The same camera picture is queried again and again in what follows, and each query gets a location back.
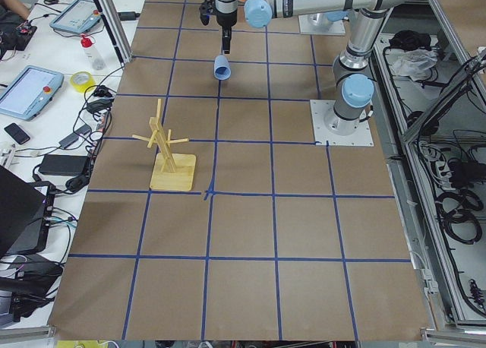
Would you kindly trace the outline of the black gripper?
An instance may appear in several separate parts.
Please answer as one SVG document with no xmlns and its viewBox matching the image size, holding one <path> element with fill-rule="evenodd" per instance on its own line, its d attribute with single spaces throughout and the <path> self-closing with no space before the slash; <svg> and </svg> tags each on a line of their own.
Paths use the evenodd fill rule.
<svg viewBox="0 0 486 348">
<path fill-rule="evenodd" d="M 234 10 L 230 13 L 216 12 L 216 21 L 222 28 L 222 53 L 229 54 L 231 52 L 232 28 L 238 21 L 238 11 Z"/>
</svg>

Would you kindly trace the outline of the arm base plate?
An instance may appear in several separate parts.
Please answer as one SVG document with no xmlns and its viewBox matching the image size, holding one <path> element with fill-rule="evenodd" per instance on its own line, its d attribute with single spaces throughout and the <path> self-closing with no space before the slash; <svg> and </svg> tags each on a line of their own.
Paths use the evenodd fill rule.
<svg viewBox="0 0 486 348">
<path fill-rule="evenodd" d="M 344 36 L 345 12 L 328 12 L 299 15 L 300 33 L 308 35 Z"/>
<path fill-rule="evenodd" d="M 343 120 L 334 112 L 334 100 L 311 100 L 314 143 L 319 146 L 373 147 L 366 111 L 355 120 Z"/>
</svg>

